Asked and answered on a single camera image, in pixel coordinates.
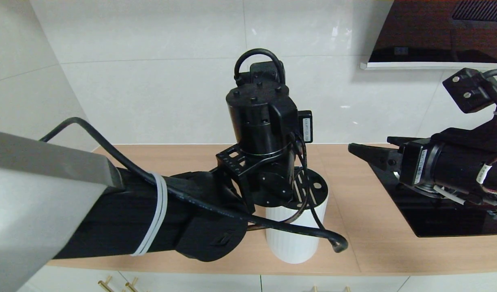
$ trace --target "gold cabinet handle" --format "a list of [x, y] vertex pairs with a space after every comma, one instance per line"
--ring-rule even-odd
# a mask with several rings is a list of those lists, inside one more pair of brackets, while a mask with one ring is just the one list
[[109, 286], [108, 286], [108, 283], [110, 283], [111, 281], [111, 276], [108, 276], [108, 278], [106, 278], [106, 281], [98, 281], [97, 284], [103, 289], [105, 290], [106, 292], [114, 292]]
[[[310, 290], [310, 292], [317, 292], [317, 286], [313, 286], [312, 290]], [[346, 286], [344, 288], [344, 292], [351, 292], [351, 289], [349, 286]]]
[[132, 281], [131, 283], [130, 283], [130, 282], [127, 282], [127, 283], [126, 283], [126, 288], [128, 288], [131, 292], [139, 292], [139, 291], [137, 290], [137, 288], [135, 288], [135, 284], [137, 284], [137, 281], [138, 281], [138, 280], [139, 280], [139, 278], [134, 277], [134, 278], [133, 278], [133, 281]]

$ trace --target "white zip tie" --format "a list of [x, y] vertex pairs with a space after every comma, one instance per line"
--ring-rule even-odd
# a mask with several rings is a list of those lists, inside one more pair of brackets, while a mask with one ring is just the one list
[[156, 172], [151, 172], [151, 174], [156, 183], [156, 209], [150, 228], [135, 253], [131, 254], [132, 257], [144, 255], [150, 249], [167, 212], [167, 184], [160, 174]]

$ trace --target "wall tile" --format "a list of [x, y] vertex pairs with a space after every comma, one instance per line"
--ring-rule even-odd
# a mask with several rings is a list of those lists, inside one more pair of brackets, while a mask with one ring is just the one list
[[236, 59], [64, 64], [92, 124], [114, 144], [236, 142], [225, 96]]
[[30, 3], [0, 0], [0, 80], [57, 63]]
[[481, 111], [470, 114], [465, 114], [458, 108], [441, 84], [443, 80], [452, 76], [455, 72], [457, 70], [445, 70], [443, 72], [434, 97], [417, 132], [417, 137], [430, 137], [434, 133], [439, 133], [450, 127], [471, 130], [492, 119], [495, 105], [490, 105]]
[[370, 55], [391, 0], [245, 0], [247, 47], [284, 56]]
[[[440, 71], [369, 72], [357, 57], [282, 58], [291, 98], [312, 110], [315, 142], [415, 135]], [[91, 122], [116, 144], [229, 144], [235, 59], [65, 64]]]
[[[71, 116], [86, 118], [59, 65], [0, 80], [0, 131], [39, 139]], [[92, 151], [97, 143], [69, 126], [52, 143]]]
[[313, 111], [316, 143], [415, 135], [441, 78], [432, 70], [364, 71], [350, 56], [282, 60], [291, 98]]
[[60, 63], [237, 57], [241, 0], [32, 0]]

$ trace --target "vent grille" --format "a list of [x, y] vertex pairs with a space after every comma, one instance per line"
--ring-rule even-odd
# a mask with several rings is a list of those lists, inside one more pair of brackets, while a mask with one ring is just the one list
[[452, 19], [497, 22], [497, 0], [463, 0], [456, 5]]

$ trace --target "connector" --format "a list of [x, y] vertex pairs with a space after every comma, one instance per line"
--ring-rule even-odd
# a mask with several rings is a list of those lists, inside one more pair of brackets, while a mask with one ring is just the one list
[[493, 104], [493, 100], [485, 90], [489, 81], [481, 72], [463, 68], [443, 81], [443, 86], [464, 113], [475, 113]]

